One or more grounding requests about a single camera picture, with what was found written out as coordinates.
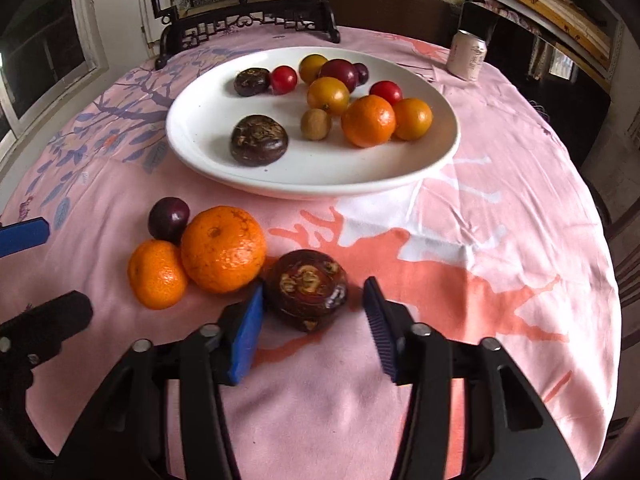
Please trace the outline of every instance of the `drink can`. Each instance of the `drink can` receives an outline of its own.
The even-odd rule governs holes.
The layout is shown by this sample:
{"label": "drink can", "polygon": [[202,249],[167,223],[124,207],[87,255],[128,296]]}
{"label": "drink can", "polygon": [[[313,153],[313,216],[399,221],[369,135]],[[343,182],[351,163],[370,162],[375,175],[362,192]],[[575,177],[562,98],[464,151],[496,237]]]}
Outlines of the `drink can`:
{"label": "drink can", "polygon": [[447,70],[464,81],[478,81],[486,57],[486,43],[464,30],[453,37]]}

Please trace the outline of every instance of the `tangerine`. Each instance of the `tangerine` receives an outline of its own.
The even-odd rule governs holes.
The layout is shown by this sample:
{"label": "tangerine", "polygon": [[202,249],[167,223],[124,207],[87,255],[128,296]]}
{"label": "tangerine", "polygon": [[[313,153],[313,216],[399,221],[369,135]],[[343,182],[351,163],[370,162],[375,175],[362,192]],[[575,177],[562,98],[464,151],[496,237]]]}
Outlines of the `tangerine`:
{"label": "tangerine", "polygon": [[152,310],[178,303],[189,283],[180,249],[164,240],[142,242],[129,259],[127,277],[138,301]]}
{"label": "tangerine", "polygon": [[414,97],[402,99],[394,105],[396,113],[396,137],[402,140],[420,139],[433,122],[431,107]]}
{"label": "tangerine", "polygon": [[396,129],[396,115],[382,97],[367,95],[353,102],[340,120],[344,136],[360,148],[387,142]]}
{"label": "tangerine", "polygon": [[320,108],[331,115],[341,115],[349,106],[349,89],[335,77],[321,77],[306,92],[309,108]]}
{"label": "tangerine", "polygon": [[199,213],[180,241],[182,263],[198,286],[215,294],[238,290],[260,272],[267,244],[247,211],[217,206]]}
{"label": "tangerine", "polygon": [[300,61],[300,66],[298,67],[300,79],[310,85],[318,78],[318,73],[326,62],[327,58],[320,54],[309,54]]}

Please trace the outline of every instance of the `white wall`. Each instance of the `white wall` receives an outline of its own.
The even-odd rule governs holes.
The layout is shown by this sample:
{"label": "white wall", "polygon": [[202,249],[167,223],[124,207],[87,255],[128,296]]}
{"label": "white wall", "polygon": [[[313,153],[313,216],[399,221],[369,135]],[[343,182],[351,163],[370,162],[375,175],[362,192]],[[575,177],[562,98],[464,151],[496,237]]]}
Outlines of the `white wall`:
{"label": "white wall", "polygon": [[140,0],[87,0],[84,4],[89,6],[94,36],[104,51],[99,56],[100,70],[90,74],[88,83],[58,102],[14,145],[12,154],[0,168],[0,211],[49,139],[117,78],[150,57],[142,29]]}
{"label": "white wall", "polygon": [[[620,59],[611,87],[611,108],[596,144],[583,167],[617,219],[640,197],[640,151],[626,131],[640,107],[640,48],[625,28]],[[614,264],[640,243],[640,220],[610,243]],[[640,304],[622,311],[622,335],[640,329]],[[640,404],[640,345],[622,353],[614,418],[631,416]]]}
{"label": "white wall", "polygon": [[626,27],[610,95],[609,114],[582,172],[616,219],[640,196],[640,152],[626,136],[640,107],[640,48]]}

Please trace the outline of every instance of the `white plate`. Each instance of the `white plate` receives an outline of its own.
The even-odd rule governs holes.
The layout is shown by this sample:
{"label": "white plate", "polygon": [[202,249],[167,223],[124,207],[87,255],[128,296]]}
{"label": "white plate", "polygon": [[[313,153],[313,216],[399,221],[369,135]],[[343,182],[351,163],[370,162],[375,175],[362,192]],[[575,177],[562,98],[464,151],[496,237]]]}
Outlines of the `white plate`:
{"label": "white plate", "polygon": [[[302,138],[300,118],[307,110],[306,88],[300,81],[286,95],[270,92],[240,97],[236,75],[250,67],[272,70],[289,65],[297,70],[308,54],[364,63],[369,82],[356,88],[365,96],[376,81],[390,80],[404,97],[417,97],[433,110],[428,133],[414,142],[391,140],[373,148],[356,148],[334,119],[329,136],[319,142]],[[248,168],[229,150],[231,131],[247,115],[263,114],[278,121],[289,134],[289,147],[273,164]],[[174,152],[197,172],[236,189],[289,199],[318,199],[380,192],[424,178],[446,164],[460,143],[458,120],[447,100],[423,78],[394,63],[367,54],[317,46],[293,46],[256,52],[220,64],[185,88],[166,119],[166,134]]]}

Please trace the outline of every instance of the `table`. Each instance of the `table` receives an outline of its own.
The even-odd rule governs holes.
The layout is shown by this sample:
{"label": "table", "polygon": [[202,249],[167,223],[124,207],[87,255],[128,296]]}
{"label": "table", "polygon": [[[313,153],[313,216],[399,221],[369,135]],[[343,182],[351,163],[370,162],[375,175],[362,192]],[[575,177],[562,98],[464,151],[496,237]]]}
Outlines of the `table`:
{"label": "table", "polygon": [[[334,256],[355,285],[372,274],[385,295],[445,336],[497,336],[566,437],[583,474],[595,463],[616,398],[620,304],[589,191],[551,127],[495,68],[477,85],[444,71],[444,48],[343,28],[341,46],[407,66],[451,102],[462,128],[453,162],[415,185],[375,196],[285,202],[216,184],[189,170],[164,135],[168,107],[204,71],[235,56],[322,35],[253,26],[123,76],[50,141],[1,221],[44,216],[49,242],[0,260],[0,320],[76,289],[94,304],[87,330],[36,370],[28,412],[59,451],[84,404],[133,341],[185,337],[239,295],[191,286],[152,312],[126,278],[163,196],[192,214],[249,211],[271,256],[300,247]],[[254,368],[223,391],[244,480],[383,480],[398,448],[407,387],[380,370],[356,300],[326,332],[302,335],[267,316]],[[460,468],[461,390],[453,391],[447,474]],[[172,425],[171,462],[184,474]]]}

